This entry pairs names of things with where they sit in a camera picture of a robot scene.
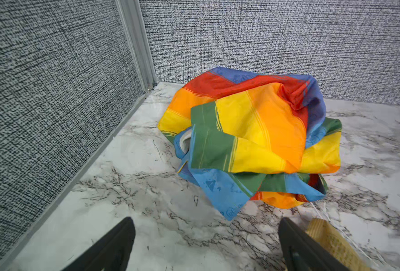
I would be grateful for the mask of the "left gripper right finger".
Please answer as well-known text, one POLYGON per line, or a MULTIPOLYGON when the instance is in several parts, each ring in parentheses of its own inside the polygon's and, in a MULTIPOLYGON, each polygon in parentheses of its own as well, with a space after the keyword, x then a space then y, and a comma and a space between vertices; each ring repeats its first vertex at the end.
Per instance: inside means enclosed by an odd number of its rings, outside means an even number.
POLYGON ((287 217, 279 223, 279 241, 288 271, 348 270, 287 217))

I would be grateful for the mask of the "rainbow striped cloth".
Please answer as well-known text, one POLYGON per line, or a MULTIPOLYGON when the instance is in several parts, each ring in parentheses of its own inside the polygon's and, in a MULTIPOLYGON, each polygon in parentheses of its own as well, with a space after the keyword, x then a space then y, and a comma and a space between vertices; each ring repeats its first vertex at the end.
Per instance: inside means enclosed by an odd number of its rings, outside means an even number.
POLYGON ((178 90, 158 123, 181 163, 227 220, 249 201, 290 209, 326 195, 341 168, 342 124, 326 117, 310 75, 216 67, 178 90))

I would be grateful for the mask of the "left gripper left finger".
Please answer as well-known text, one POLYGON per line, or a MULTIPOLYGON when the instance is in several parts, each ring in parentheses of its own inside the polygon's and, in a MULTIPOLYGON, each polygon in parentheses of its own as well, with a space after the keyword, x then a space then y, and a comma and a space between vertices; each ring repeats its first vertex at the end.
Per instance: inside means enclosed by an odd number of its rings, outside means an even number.
POLYGON ((63 271, 125 271, 135 237, 134 222, 126 217, 63 271))

